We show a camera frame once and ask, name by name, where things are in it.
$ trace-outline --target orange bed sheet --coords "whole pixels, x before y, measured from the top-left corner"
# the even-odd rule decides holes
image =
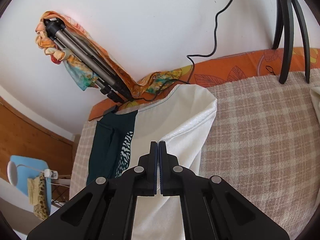
[[[320,62],[317,60],[320,49],[310,49],[311,65],[310,68],[320,68]],[[197,63],[190,79],[191,84],[198,84],[202,87],[212,87],[226,82],[237,81],[253,76],[279,75],[282,66],[283,49],[265,49],[254,52],[241,53],[217,59],[211,59]],[[181,68],[181,80],[187,80],[191,65]],[[304,53],[302,47],[293,49],[290,71],[304,71]],[[178,84],[175,82],[172,86],[161,92],[155,100],[162,99],[168,95],[172,88]],[[153,94],[144,92],[142,98],[152,99]],[[143,99],[127,102],[120,106],[120,109],[145,104]],[[114,106],[111,99],[107,98],[93,106],[89,121],[101,117],[103,113]]]

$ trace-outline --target wooden floor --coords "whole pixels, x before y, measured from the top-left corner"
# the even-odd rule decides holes
[[[8,181],[11,155],[47,162],[61,175],[71,175],[72,142],[39,126],[0,98],[0,177]]]

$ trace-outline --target blue plastic chair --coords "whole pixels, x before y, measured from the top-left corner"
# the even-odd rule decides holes
[[[44,171],[45,169],[49,168],[48,164],[45,161],[33,159],[29,157],[12,155],[10,157],[10,161],[14,162],[16,166],[18,166],[19,164],[23,164],[41,171]],[[18,174],[18,183],[16,185],[16,188],[20,190],[23,194],[28,196],[27,179],[34,179],[35,177],[38,177],[40,175],[40,172],[24,166],[19,166],[17,167],[17,174]],[[51,183],[51,179],[47,179],[46,191],[47,191],[47,204],[48,204],[47,206],[48,206],[49,214],[51,211],[51,198],[52,198],[50,183]]]

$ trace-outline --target beige plaid blanket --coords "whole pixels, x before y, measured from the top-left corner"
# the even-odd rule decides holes
[[[220,175],[295,239],[320,198],[320,126],[310,84],[290,72],[208,88],[218,111],[202,149],[200,176]],[[85,187],[97,120],[84,125],[72,171],[70,198]]]

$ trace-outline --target tripod leg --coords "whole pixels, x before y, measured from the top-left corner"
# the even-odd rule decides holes
[[[278,49],[283,30],[283,15],[280,0],[277,0],[277,23],[272,49]]]
[[[292,0],[292,4],[296,12],[300,30],[301,30],[303,50],[304,50],[305,77],[306,77],[307,83],[309,83],[310,82],[310,45],[309,45],[307,25],[306,25],[306,21],[304,19],[303,12],[298,0]]]
[[[293,11],[291,0],[280,0],[284,21],[284,52],[279,82],[287,80],[293,50]]]

